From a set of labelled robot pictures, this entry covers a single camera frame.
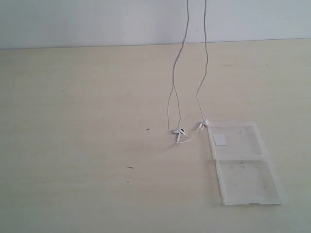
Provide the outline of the clear plastic hinged case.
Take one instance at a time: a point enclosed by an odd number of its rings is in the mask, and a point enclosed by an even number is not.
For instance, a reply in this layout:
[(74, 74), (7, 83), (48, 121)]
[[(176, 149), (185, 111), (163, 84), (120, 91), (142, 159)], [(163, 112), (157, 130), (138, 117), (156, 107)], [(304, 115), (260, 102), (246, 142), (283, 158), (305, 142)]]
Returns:
[[(216, 146), (214, 134), (224, 134), (226, 146)], [(208, 137), (224, 205), (286, 201), (274, 164), (254, 122), (212, 122)]]

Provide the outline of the white sticker in case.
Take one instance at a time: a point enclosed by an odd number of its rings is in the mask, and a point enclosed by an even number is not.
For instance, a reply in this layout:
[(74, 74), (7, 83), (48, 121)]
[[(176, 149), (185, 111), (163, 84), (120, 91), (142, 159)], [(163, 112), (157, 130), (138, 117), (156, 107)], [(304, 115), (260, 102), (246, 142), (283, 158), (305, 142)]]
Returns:
[(216, 146), (226, 146), (227, 145), (226, 138), (225, 138), (224, 134), (214, 134), (213, 138), (214, 138), (214, 143)]

